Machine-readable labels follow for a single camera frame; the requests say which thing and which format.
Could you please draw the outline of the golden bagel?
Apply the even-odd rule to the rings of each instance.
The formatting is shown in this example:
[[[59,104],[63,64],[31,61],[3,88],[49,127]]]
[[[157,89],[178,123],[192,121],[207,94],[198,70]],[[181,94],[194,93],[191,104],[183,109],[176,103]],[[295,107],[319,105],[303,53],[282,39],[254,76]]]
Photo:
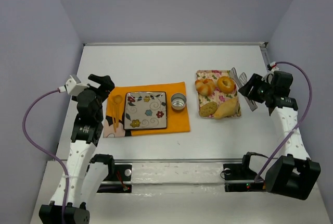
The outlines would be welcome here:
[[[222,76],[217,80],[217,86],[223,93],[231,93],[235,90],[235,83],[233,79],[228,76]]]

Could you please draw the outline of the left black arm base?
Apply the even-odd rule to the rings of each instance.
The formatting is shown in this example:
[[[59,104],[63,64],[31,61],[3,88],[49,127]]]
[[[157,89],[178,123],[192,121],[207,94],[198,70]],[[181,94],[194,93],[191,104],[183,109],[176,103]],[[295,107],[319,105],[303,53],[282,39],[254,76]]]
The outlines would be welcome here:
[[[116,164],[113,175],[108,175],[97,193],[131,193],[132,165]]]

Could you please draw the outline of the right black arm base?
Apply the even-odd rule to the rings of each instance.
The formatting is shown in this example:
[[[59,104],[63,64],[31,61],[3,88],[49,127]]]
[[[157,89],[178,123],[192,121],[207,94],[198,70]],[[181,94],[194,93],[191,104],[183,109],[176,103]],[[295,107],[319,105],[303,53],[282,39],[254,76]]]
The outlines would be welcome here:
[[[225,192],[264,192],[263,182],[255,183],[256,173],[249,168],[244,168],[241,163],[223,165],[220,177],[225,181]]]

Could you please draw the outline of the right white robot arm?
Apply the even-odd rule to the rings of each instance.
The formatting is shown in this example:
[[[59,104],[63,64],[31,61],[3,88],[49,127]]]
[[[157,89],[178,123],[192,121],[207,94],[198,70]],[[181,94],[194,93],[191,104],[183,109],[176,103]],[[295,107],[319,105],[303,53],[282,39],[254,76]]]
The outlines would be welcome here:
[[[257,171],[255,182],[263,182],[269,193],[306,200],[321,167],[311,160],[304,147],[298,104],[289,96],[292,82],[292,74],[283,71],[271,71],[264,77],[253,74],[238,92],[265,104],[279,136],[278,147]]]

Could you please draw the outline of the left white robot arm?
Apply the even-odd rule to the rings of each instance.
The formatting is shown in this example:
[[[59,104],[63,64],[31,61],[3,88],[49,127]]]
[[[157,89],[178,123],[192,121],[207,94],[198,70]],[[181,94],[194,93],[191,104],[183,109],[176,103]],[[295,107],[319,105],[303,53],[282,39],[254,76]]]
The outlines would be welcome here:
[[[39,210],[42,223],[89,223],[88,203],[107,175],[114,172],[113,157],[95,154],[95,149],[103,131],[103,102],[115,86],[109,76],[91,74],[88,79],[99,86],[84,84],[71,75],[58,89],[77,103],[78,113],[58,187],[50,202]]]

